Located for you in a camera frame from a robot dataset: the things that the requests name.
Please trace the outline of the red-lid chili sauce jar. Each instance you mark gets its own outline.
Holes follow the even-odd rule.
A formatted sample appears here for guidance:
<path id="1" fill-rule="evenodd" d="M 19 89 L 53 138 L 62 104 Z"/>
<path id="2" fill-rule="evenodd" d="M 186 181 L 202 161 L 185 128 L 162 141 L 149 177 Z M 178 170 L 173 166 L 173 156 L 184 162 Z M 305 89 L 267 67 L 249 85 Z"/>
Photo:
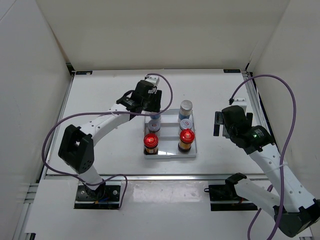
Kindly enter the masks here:
<path id="1" fill-rule="evenodd" d="M 191 129 L 187 128 L 182 130 L 179 135 L 178 149 L 181 152 L 188 152 L 191 149 L 194 140 L 195 133 Z"/>
<path id="2" fill-rule="evenodd" d="M 145 155 L 156 155 L 158 153 L 158 136 L 154 133 L 148 133 L 143 138 L 144 154 Z"/>

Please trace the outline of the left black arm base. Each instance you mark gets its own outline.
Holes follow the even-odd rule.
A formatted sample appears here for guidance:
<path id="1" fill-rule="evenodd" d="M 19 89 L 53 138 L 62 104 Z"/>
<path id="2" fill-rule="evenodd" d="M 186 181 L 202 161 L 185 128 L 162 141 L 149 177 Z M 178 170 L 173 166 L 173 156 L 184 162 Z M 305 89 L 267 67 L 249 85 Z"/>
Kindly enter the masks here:
<path id="1" fill-rule="evenodd" d="M 102 184 L 97 189 L 79 184 L 74 198 L 74 209 L 77 210 L 120 210 L 128 182 Z"/>

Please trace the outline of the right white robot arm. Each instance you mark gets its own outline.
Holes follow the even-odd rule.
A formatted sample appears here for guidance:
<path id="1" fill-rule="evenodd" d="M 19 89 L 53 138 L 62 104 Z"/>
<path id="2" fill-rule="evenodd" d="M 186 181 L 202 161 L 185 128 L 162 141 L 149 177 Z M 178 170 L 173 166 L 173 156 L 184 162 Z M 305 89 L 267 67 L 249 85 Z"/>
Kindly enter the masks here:
<path id="1" fill-rule="evenodd" d="M 213 135 L 230 139 L 260 167 L 277 195 L 257 186 L 243 173 L 225 180 L 223 193 L 230 200 L 246 199 L 268 213 L 276 228 L 293 238 L 320 219 L 320 201 L 293 174 L 282 159 L 273 137 L 261 125 L 252 125 L 252 113 L 238 105 L 215 112 Z"/>

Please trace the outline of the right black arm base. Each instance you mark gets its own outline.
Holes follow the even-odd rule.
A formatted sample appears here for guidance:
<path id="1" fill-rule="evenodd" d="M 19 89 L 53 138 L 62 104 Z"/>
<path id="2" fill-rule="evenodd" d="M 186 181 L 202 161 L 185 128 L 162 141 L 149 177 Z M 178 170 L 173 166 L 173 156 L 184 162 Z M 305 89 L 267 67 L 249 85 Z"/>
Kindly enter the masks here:
<path id="1" fill-rule="evenodd" d="M 235 173 L 225 179 L 224 184 L 209 184 L 203 191 L 209 194 L 212 212 L 256 211 L 255 204 L 236 194 L 235 185 L 247 179 L 242 173 Z"/>

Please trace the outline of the tall silver-capped shaker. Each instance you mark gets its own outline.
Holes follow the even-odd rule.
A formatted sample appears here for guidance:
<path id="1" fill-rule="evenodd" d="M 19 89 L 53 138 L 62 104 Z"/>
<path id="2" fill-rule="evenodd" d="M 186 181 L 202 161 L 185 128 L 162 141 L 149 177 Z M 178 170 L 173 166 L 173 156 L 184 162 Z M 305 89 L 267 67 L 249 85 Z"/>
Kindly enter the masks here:
<path id="1" fill-rule="evenodd" d="M 189 119 L 193 112 L 193 103 L 190 100 L 183 100 L 180 104 L 180 109 L 178 113 L 178 122 Z"/>
<path id="2" fill-rule="evenodd" d="M 152 120 L 160 120 L 161 119 L 161 115 L 155 112 L 151 112 L 150 116 L 149 116 Z"/>

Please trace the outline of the short white-lid jar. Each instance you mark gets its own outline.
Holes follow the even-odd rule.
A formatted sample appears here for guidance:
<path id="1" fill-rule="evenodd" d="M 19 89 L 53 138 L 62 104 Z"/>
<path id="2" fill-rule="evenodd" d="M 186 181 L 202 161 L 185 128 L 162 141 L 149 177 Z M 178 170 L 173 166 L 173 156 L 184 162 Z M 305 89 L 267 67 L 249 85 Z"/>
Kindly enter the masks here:
<path id="1" fill-rule="evenodd" d="M 150 134 L 159 136 L 161 132 L 161 122 L 156 119 L 151 119 L 147 124 L 147 128 Z"/>
<path id="2" fill-rule="evenodd" d="M 193 122 L 188 118 L 184 118 L 180 121 L 178 134 L 180 134 L 183 130 L 187 130 L 187 129 L 191 130 L 192 128 L 193 128 Z"/>

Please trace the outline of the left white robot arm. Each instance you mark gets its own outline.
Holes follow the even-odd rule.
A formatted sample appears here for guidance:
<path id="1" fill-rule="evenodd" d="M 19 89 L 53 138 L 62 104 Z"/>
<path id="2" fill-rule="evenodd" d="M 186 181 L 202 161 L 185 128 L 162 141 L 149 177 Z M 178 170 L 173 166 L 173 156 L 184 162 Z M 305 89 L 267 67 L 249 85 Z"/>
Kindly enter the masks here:
<path id="1" fill-rule="evenodd" d="M 78 127 L 71 124 L 65 129 L 58 156 L 88 186 L 87 194 L 93 200 L 100 200 L 105 194 L 101 185 L 103 180 L 93 166 L 95 145 L 137 114 L 160 112 L 162 91 L 158 90 L 159 81 L 155 75 L 147 76 L 137 83 L 132 93 L 127 92 L 109 108 L 110 114 L 101 114 L 88 123 Z"/>

